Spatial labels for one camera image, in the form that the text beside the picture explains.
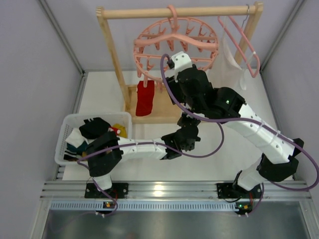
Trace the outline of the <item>red santa sock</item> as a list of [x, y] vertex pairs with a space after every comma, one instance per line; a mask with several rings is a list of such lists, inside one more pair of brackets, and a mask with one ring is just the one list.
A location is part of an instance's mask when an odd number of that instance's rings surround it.
[[146, 87], [144, 87], [143, 81], [140, 81], [138, 83], [136, 116], [144, 117], [152, 113], [154, 95], [155, 95], [154, 81], [148, 81]]
[[119, 135], [121, 133], [121, 130], [119, 128], [112, 127], [112, 126], [108, 128], [108, 132], [110, 131], [114, 132], [116, 135]]

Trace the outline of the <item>pink round clip hanger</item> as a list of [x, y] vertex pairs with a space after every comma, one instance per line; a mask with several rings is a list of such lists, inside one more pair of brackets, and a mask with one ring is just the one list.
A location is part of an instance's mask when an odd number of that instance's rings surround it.
[[171, 17], [163, 18], [145, 28], [134, 40], [133, 57], [138, 77], [143, 76], [142, 86], [149, 81], [160, 85], [162, 80], [151, 73], [161, 58], [161, 50], [167, 50], [172, 57], [187, 53], [190, 49], [198, 50], [197, 56], [191, 55], [190, 62], [199, 63], [201, 70], [212, 67], [219, 53], [219, 40], [214, 29], [206, 22], [194, 17], [180, 17], [173, 5], [167, 8]]

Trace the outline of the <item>dark green christmas sock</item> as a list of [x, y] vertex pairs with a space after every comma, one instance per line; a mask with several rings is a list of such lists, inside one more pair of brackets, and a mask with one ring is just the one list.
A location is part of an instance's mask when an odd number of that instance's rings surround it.
[[67, 150], [73, 153], [82, 154], [87, 150], [88, 144], [87, 142], [83, 142], [79, 147], [75, 147], [69, 143], [67, 143]]

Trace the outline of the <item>white ankle sock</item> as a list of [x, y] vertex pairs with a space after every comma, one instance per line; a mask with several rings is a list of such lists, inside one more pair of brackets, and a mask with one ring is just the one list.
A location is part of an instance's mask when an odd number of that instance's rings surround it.
[[78, 128], [74, 128], [65, 141], [75, 148], [80, 147], [84, 142], [88, 142]]

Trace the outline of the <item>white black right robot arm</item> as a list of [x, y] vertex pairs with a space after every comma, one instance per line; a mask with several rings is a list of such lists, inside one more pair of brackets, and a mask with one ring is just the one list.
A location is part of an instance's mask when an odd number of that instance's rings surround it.
[[186, 114], [200, 121], [223, 123], [261, 150], [256, 163], [237, 173], [234, 190], [249, 192], [265, 181], [282, 182], [296, 173], [296, 156], [304, 142], [275, 131], [234, 89], [213, 87], [207, 74], [193, 64], [169, 78], [164, 71], [160, 73], [171, 100]]

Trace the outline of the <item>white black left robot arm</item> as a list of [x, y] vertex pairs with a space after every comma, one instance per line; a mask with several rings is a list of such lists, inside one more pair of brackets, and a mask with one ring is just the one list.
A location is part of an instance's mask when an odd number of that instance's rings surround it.
[[200, 120], [182, 114], [176, 132], [152, 141], [133, 140], [107, 132], [87, 147], [89, 174], [99, 192], [112, 188], [111, 172], [120, 163], [133, 159], [171, 160], [191, 151], [198, 137]]

